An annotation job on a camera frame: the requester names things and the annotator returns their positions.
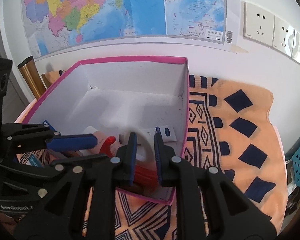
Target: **wall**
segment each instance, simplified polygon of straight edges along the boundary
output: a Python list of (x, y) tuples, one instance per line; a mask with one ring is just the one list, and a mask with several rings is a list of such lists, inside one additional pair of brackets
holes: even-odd
[[(267, 9), (300, 31), (300, 7), (295, 0), (242, 1), (249, 1)], [(13, 60), (18, 64), (30, 55), (22, 26), (21, 5), (16, 0), (4, 0), (3, 9), (6, 46), (9, 46)], [(9, 13), (16, 15), (17, 20), (13, 22), (7, 20)], [(284, 150), (287, 152), (300, 136), (300, 65), (277, 51), (244, 39), (242, 32), (243, 18), (241, 17), (237, 45), (249, 53), (235, 54), (182, 44), (120, 44), (70, 51), (39, 60), (36, 65), (39, 73), (45, 73), (67, 69), (80, 59), (94, 57), (123, 55), (187, 57), (191, 74), (236, 80), (269, 89), (274, 94), (269, 118), (271, 123), (278, 127)]]

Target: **wall socket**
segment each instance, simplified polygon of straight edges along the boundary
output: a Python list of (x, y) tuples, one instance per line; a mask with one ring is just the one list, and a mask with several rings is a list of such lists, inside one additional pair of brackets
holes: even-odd
[(293, 40), (294, 28), (279, 17), (275, 16), (272, 47), (291, 57)]
[(295, 31), (291, 58), (300, 63), (300, 33)]
[(274, 36), (274, 15), (254, 4), (245, 2), (243, 35), (246, 38), (272, 46)]

